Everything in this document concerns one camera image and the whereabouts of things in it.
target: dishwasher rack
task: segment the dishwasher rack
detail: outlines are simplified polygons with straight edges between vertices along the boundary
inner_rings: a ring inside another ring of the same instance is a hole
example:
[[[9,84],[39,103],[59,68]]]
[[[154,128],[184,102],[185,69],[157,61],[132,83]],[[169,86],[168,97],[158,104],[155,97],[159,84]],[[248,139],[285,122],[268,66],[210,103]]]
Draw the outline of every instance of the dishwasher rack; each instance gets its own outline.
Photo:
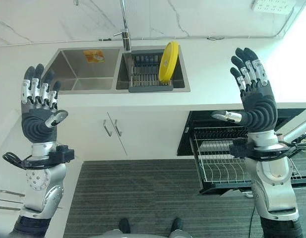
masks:
[[[158,72],[161,55],[133,56],[129,92],[172,91],[172,80],[169,83],[159,81]]]
[[[222,194],[229,189],[248,191],[251,187],[250,176],[246,171],[245,159],[234,158],[229,145],[238,137],[246,137],[247,130],[240,126],[197,127],[191,131],[190,145],[193,150],[201,194]],[[292,186],[306,185],[292,159]]]

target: electrical outlet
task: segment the electrical outlet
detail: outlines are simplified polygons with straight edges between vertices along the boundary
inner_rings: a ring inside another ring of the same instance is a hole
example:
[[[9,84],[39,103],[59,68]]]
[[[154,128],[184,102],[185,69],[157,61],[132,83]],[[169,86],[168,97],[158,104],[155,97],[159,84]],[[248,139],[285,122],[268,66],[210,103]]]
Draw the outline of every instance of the electrical outlet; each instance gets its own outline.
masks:
[[[296,0],[255,0],[253,11],[289,14],[295,6]]]

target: floor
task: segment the floor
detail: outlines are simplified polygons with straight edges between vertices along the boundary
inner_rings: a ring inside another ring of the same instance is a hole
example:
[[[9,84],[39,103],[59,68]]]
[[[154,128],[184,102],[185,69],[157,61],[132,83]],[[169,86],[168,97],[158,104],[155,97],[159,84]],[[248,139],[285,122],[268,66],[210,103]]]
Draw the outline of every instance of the floor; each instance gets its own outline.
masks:
[[[294,158],[306,175],[306,154]],[[73,197],[65,238],[116,229],[127,217],[133,233],[167,236],[181,217],[194,238],[246,238],[254,208],[244,196],[199,195],[194,160],[87,161]],[[306,237],[306,189],[295,190]],[[251,238],[261,238],[255,211]]]

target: black shoe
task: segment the black shoe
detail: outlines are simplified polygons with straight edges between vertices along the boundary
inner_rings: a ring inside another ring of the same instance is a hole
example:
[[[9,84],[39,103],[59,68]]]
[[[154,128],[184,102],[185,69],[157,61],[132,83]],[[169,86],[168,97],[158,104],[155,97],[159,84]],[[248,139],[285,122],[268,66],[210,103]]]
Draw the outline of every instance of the black shoe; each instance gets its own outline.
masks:
[[[176,218],[173,221],[171,233],[175,230],[182,230],[183,229],[183,221],[180,218]]]
[[[130,234],[131,228],[129,227],[129,223],[127,218],[122,218],[119,223],[119,230],[124,234]]]

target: sticker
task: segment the sticker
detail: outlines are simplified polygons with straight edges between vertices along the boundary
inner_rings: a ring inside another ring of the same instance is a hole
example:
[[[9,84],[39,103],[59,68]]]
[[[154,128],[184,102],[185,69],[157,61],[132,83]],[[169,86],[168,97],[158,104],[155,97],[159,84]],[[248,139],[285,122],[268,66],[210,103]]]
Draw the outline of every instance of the sticker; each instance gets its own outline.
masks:
[[[83,51],[88,63],[103,63],[105,62],[102,51],[90,50]]]

